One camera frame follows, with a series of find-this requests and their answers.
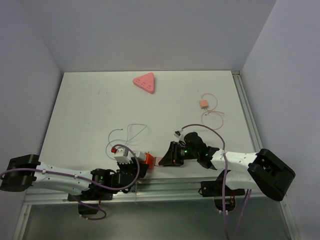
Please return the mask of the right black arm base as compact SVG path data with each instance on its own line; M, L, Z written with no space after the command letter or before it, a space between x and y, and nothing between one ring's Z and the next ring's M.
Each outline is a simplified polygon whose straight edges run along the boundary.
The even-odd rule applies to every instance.
M222 197L222 183L217 180L201 181L198 193L202 197ZM236 207L236 196L244 196L244 189L232 190L225 186L225 208L228 211Z

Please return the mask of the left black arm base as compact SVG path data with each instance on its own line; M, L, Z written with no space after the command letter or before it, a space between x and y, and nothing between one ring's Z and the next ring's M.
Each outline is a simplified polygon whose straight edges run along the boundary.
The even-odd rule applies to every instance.
M106 211L101 208L101 201L109 201L112 198L112 193L95 192L89 189L88 191L82 191L78 196L69 193L67 201L78 203L77 210L81 218L98 221L107 217Z

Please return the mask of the red cube socket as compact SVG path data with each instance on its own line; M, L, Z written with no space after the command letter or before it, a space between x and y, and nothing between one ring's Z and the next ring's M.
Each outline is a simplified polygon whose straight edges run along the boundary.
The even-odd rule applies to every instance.
M145 152L144 155L145 159L141 163L148 165L149 170L153 170L156 164L156 158L148 152Z

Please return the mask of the white charger plug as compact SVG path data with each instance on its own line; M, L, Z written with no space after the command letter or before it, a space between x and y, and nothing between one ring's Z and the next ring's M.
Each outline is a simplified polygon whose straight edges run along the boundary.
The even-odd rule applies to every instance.
M135 156L138 158L139 162L145 162L147 160L147 155L139 150L134 150L133 153L135 154Z

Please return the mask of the brown pink charger plug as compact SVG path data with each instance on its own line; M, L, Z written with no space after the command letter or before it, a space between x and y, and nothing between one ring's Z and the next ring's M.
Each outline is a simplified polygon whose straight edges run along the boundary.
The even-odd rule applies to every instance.
M154 160L154 165L155 165L156 167L162 167L163 165L162 165L162 163L161 163L161 160L162 160L161 157L156 157L155 160Z

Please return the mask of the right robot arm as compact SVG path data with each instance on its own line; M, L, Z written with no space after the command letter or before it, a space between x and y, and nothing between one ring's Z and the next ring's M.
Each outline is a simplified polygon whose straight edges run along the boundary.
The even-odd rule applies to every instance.
M181 167L195 160L203 168L215 170L215 180L201 183L204 197L243 196L246 190L260 190L268 198L281 202L296 174L270 150L241 153L223 151L206 145L196 132L179 135L157 163L161 167Z

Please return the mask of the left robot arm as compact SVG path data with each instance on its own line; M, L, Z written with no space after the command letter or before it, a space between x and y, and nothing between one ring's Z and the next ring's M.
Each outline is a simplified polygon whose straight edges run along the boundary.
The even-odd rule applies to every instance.
M118 192L128 193L135 180L145 177L149 165L118 163L119 169L96 168L94 170L71 170L39 161L35 154L12 158L7 170L0 175L0 189L5 192L24 192L47 189L65 192L82 200L111 199Z

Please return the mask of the orange pink charger plug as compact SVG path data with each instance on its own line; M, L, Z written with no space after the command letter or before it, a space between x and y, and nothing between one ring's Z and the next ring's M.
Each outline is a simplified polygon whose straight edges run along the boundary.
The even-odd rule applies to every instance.
M209 104L208 104L207 100L200 100L199 101L199 106L200 106L201 109L206 111L208 109L208 107L209 107Z

